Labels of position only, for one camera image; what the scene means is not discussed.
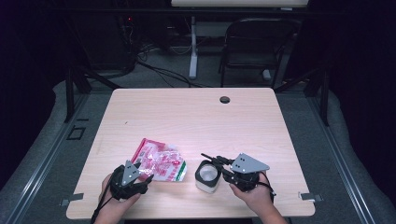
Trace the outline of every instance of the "plastic bag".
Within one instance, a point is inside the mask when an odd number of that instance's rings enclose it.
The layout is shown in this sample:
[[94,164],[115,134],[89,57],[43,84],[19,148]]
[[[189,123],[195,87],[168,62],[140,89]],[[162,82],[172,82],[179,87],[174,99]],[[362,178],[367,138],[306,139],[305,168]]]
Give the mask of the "plastic bag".
[[154,175],[157,181],[182,181],[187,171],[186,162],[175,146],[144,138],[132,157],[132,163],[141,162],[139,179]]

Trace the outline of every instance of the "chair leg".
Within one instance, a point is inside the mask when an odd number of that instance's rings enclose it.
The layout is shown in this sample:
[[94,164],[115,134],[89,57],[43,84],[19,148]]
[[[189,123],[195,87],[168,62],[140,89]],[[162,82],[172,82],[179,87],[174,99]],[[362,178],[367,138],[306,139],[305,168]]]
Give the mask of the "chair leg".
[[282,63],[284,50],[285,50],[284,46],[282,46],[282,48],[279,50],[279,57],[277,59],[277,65],[276,65],[273,81],[271,83],[271,89],[274,89],[274,86],[275,86],[275,83],[276,83],[276,79],[277,79],[277,73],[279,72],[279,67],[280,67],[280,64]]

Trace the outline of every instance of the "finger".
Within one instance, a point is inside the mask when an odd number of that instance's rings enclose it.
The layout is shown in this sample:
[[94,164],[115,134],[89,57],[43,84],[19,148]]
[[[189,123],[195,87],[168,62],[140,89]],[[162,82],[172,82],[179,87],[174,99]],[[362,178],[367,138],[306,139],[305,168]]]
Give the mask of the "finger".
[[242,192],[236,185],[230,184],[230,188],[231,188],[231,190],[233,191],[233,194],[234,194],[236,197],[238,197],[238,198],[241,198],[241,197],[242,197],[242,194],[243,194],[244,192]]
[[268,184],[268,179],[265,178],[266,172],[265,171],[262,171],[262,172],[263,172],[263,174],[260,174],[259,181],[262,182],[262,183]]
[[134,205],[137,202],[137,200],[139,200],[140,196],[141,194],[137,193],[136,195],[130,197],[128,200],[122,202],[121,206],[125,211],[128,210],[132,205]]
[[106,188],[106,186],[107,186],[107,183],[108,183],[108,181],[110,180],[111,175],[112,175],[112,174],[107,175],[106,178],[102,181],[102,191],[105,190],[105,188]]

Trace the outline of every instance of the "black strap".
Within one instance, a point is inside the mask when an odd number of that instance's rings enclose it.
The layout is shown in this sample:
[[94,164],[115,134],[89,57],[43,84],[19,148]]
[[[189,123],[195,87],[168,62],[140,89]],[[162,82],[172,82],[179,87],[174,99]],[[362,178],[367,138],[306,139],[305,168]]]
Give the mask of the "black strap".
[[105,206],[113,198],[113,197],[111,197],[109,200],[107,200],[107,202],[105,202],[102,205],[103,201],[105,200],[105,196],[107,194],[108,188],[110,187],[110,182],[111,182],[111,179],[113,178],[113,174],[111,174],[111,177],[108,179],[105,191],[103,191],[103,194],[102,194],[102,198],[100,199],[100,202],[99,202],[98,206],[96,207],[95,211],[93,212],[93,215],[91,217],[91,224],[95,223],[96,218],[99,215],[99,211],[103,208],[103,206]]
[[271,184],[270,184],[270,180],[268,179],[267,175],[264,172],[261,172],[265,179],[267,179],[268,184],[262,183],[262,182],[257,182],[258,185],[262,185],[267,187],[270,190],[270,197],[271,197],[271,202],[274,203],[274,197],[276,196],[275,191],[273,190],[273,188],[271,188]]

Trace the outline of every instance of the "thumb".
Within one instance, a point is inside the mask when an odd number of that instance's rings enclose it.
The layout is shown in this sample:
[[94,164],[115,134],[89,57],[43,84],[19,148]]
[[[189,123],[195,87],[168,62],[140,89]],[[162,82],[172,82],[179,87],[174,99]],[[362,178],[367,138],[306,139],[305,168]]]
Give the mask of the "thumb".
[[132,205],[134,205],[134,203],[136,203],[137,200],[139,200],[140,195],[141,195],[140,193],[137,193],[136,195],[124,201],[122,205],[125,206],[125,210],[129,209]]
[[230,188],[236,197],[241,198],[243,192],[236,185],[230,184]]

